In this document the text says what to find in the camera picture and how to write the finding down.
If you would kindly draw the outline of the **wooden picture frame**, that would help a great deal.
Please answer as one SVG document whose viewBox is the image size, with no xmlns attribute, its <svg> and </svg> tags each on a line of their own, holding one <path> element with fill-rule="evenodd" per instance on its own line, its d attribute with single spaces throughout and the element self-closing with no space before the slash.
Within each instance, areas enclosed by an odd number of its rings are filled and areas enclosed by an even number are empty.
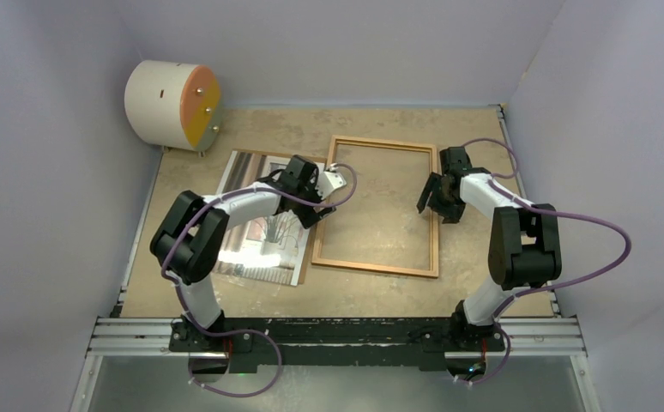
<svg viewBox="0 0 664 412">
<path fill-rule="evenodd" d="M 430 143 L 333 136 L 328 162 L 351 164 L 353 197 L 317 229 L 315 265 L 417 276 L 439 274 L 439 223 L 415 204 L 430 173 L 438 171 Z"/>
</svg>

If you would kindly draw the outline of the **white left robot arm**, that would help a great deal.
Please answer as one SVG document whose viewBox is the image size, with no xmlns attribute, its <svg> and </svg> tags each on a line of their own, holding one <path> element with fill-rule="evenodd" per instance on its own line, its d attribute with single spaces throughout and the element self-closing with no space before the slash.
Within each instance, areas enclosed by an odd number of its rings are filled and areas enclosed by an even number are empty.
<svg viewBox="0 0 664 412">
<path fill-rule="evenodd" d="M 210 274 L 217 264 L 226 233 L 258 218 L 291 212 L 305 229 L 335 212 L 330 196 L 346 187 L 333 165 L 294 155 L 285 167 L 253 183 L 220 195 L 202 197 L 183 191 L 175 199 L 151 240 L 149 250 L 160 275 L 174 287 L 182 316 L 193 325 L 190 339 L 201 350 L 217 349 L 224 339 L 224 314 Z"/>
</svg>

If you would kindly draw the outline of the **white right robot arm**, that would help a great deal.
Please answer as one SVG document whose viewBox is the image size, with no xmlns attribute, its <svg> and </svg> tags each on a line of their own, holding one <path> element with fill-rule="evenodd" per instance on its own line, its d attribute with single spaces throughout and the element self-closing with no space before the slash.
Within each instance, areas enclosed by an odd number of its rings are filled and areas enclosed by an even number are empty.
<svg viewBox="0 0 664 412">
<path fill-rule="evenodd" d="M 416 205 L 430 209 L 444 224 L 457 224 L 466 207 L 492 224 L 488 277 L 451 317 L 451 341 L 470 349 L 493 333 L 498 315 L 516 294 L 543 288 L 562 271 L 558 219 L 548 203 L 535 204 L 496 185 L 484 167 L 474 167 L 464 147 L 439 153 L 442 171 L 431 173 Z"/>
</svg>

